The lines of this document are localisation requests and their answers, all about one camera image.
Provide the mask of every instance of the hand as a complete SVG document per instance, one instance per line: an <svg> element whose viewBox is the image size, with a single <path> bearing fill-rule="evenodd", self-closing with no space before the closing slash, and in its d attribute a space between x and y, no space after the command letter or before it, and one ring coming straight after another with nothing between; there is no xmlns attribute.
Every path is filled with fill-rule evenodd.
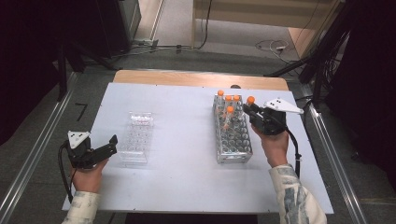
<svg viewBox="0 0 396 224"><path fill-rule="evenodd" d="M102 170L108 159L96 164L91 170L81 170L72 168L70 174L73 176L73 184L77 191L98 193L102 182Z"/></svg>
<svg viewBox="0 0 396 224"><path fill-rule="evenodd" d="M262 148L271 167L288 163L286 154L289 146L289 134L286 131L278 135L265 135L253 125L251 128L262 140Z"/></svg>

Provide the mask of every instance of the white table top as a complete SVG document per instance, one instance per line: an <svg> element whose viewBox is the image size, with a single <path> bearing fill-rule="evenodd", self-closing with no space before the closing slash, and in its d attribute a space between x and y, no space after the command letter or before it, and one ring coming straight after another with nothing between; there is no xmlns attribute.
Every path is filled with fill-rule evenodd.
<svg viewBox="0 0 396 224"><path fill-rule="evenodd" d="M224 89L225 94L249 95L256 104L280 97L295 105L290 91ZM122 144L128 112L151 112L154 117L147 164L125 168L118 154L103 174L99 209L119 212L236 213L278 212L276 194L260 138L248 127L253 156L248 163L218 164L212 115L218 89L110 83L92 127L92 147L108 143L113 134ZM325 213L332 205L318 170L300 115L288 113L297 138L301 180ZM289 162L294 165L290 142ZM67 199L64 209L69 208Z"/></svg>

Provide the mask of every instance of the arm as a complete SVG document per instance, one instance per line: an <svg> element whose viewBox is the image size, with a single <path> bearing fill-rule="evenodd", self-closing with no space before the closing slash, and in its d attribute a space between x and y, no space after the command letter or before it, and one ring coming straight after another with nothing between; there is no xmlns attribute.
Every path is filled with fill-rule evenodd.
<svg viewBox="0 0 396 224"><path fill-rule="evenodd" d="M260 133L254 126L252 129L262 140L265 156L273 167L270 175L279 204L280 223L327 223L318 202L288 164L288 133L268 136Z"/></svg>
<svg viewBox="0 0 396 224"><path fill-rule="evenodd" d="M107 161L99 162L91 170L72 169L71 174L75 173L73 184L76 193L63 224L91 224L93 222L100 201L98 192L102 181L102 170Z"/></svg>

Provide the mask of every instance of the black stand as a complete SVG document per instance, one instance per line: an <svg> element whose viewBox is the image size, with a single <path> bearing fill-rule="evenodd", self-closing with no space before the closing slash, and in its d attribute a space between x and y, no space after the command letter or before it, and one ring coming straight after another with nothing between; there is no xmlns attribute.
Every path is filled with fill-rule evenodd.
<svg viewBox="0 0 396 224"><path fill-rule="evenodd" d="M58 72L59 72L59 96L58 102L60 102L67 93L67 78L66 78L66 58L75 72L84 72L85 64L82 61L80 54L84 54L97 63L101 64L105 68L118 71L122 68L115 68L110 63L106 62L101 57L90 52L89 50L82 47L76 42L68 42L66 40L60 41L58 45Z"/></svg>
<svg viewBox="0 0 396 224"><path fill-rule="evenodd" d="M341 36L350 30L351 24L353 22L353 15L351 11L355 5L355 0L346 1L346 5L340 11L338 16L335 18L334 22L330 26L328 32L323 36L322 40L319 42L318 47L309 56L301 59L296 63L292 63L277 72L270 75L264 75L265 77L280 77L289 71L298 68L304 64L306 66L303 72L299 75L299 80L301 83L308 83L315 74L315 86L313 92L312 102L315 107L318 106L318 101L320 97L320 90L323 81L324 64L329 60L329 54L335 47L336 43Z"/></svg>

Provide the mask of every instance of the camouflage sleeve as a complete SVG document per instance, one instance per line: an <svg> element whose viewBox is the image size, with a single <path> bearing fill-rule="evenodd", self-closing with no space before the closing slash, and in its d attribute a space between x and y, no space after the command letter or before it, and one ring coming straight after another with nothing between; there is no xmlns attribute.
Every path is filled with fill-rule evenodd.
<svg viewBox="0 0 396 224"><path fill-rule="evenodd" d="M99 194L76 191L63 224L92 224L99 200Z"/></svg>
<svg viewBox="0 0 396 224"><path fill-rule="evenodd" d="M303 187L290 164L270 170L279 204L281 224L327 223L314 196Z"/></svg>

